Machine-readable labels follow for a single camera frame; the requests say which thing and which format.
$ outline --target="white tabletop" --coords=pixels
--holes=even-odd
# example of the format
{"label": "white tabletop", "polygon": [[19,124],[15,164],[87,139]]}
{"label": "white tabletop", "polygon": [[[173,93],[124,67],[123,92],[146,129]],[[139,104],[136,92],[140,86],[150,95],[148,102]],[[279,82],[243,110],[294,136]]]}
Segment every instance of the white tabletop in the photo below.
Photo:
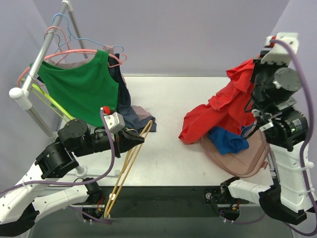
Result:
{"label": "white tabletop", "polygon": [[[199,104],[207,103],[228,83],[227,78],[126,77],[126,82],[132,104],[151,112],[158,126],[157,132],[148,135],[125,186],[211,186],[220,185],[232,177],[204,155],[199,143],[185,145],[178,139],[186,113]],[[125,153],[115,159],[110,175],[122,168],[124,158]],[[80,165],[88,167],[88,175],[98,175],[108,169],[110,151],[77,160]],[[75,178],[75,175],[69,174],[60,181],[74,181]],[[245,180],[272,184],[269,169],[261,169]],[[99,181],[99,185],[114,185],[115,181],[116,178],[105,178]]]}

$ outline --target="blue wire hanger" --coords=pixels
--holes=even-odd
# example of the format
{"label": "blue wire hanger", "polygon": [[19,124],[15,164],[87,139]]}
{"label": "blue wire hanger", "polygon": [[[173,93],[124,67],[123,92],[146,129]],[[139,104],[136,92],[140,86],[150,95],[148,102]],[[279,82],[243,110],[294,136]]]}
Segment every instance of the blue wire hanger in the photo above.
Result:
{"label": "blue wire hanger", "polygon": [[[57,17],[57,16],[59,16],[59,15],[66,18],[66,20],[67,20],[67,30],[68,30],[68,33],[69,33],[69,41],[62,43],[62,44],[60,45],[60,47],[63,46],[63,45],[65,45],[66,43],[71,42],[71,36],[72,36],[75,40],[87,40],[87,41],[90,41],[90,42],[95,43],[95,44],[97,44],[97,45],[105,46],[104,44],[101,44],[101,43],[96,42],[96,41],[92,41],[92,40],[87,39],[87,38],[77,38],[77,37],[75,37],[75,36],[73,35],[73,33],[70,31],[70,28],[69,28],[69,20],[68,20],[67,16],[65,16],[64,14],[61,14],[61,13],[55,14],[55,15],[53,16],[52,23],[53,23],[55,17]],[[120,48],[122,48],[122,52],[120,52],[120,54],[124,52],[124,47],[123,47],[123,46],[117,45],[117,46],[113,46],[113,47],[120,47]]]}

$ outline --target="clothing rack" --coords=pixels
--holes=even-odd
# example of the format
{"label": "clothing rack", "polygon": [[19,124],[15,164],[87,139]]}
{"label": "clothing rack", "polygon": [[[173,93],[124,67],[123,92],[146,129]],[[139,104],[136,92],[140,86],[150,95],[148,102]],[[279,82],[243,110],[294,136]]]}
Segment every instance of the clothing rack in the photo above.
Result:
{"label": "clothing rack", "polygon": [[[74,27],[75,33],[77,38],[82,38],[81,34],[78,29],[78,25],[75,19],[75,15],[73,12],[73,7],[71,5],[70,0],[63,0],[61,2],[61,7],[59,13],[65,14],[66,11],[68,11],[69,18],[71,20],[71,23]],[[52,22],[52,26],[59,26],[60,22],[62,20],[61,15],[57,15],[54,18],[54,21]],[[32,103],[28,99],[29,91],[32,87],[33,82],[35,81],[35,77],[40,69],[40,66],[44,60],[45,55],[47,54],[47,51],[53,41],[54,34],[56,32],[56,28],[52,28],[47,36],[44,39],[43,45],[34,60],[34,63],[32,64],[32,67],[27,74],[27,77],[25,79],[25,82],[22,86],[22,88],[12,88],[9,92],[9,95],[11,98],[13,98],[19,106],[24,109],[30,117],[37,123],[37,125],[42,129],[42,131],[51,139],[55,140],[56,135],[53,133],[53,131],[49,128],[49,126],[45,123],[45,121],[41,118],[41,116],[37,113],[37,111],[34,109]],[[85,49],[85,45],[83,40],[78,40],[80,48]]]}

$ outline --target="blue cloth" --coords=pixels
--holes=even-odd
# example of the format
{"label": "blue cloth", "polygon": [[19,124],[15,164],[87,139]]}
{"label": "blue cloth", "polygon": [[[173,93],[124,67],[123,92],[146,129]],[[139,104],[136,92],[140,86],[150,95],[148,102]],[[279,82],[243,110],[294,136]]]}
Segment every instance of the blue cloth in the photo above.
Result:
{"label": "blue cloth", "polygon": [[241,150],[249,148],[247,140],[242,139],[240,135],[231,133],[219,126],[215,126],[208,131],[208,138],[222,155],[227,153],[238,153]]}

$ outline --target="green tank top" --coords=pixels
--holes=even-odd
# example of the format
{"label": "green tank top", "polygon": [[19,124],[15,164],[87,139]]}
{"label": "green tank top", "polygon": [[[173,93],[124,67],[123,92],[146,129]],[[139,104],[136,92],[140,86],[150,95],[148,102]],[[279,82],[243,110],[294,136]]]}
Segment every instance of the green tank top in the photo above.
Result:
{"label": "green tank top", "polygon": [[100,108],[115,110],[118,98],[118,83],[109,74],[108,56],[108,52],[98,50],[91,61],[76,68],[43,62],[38,75],[50,96],[73,117],[102,126]]}

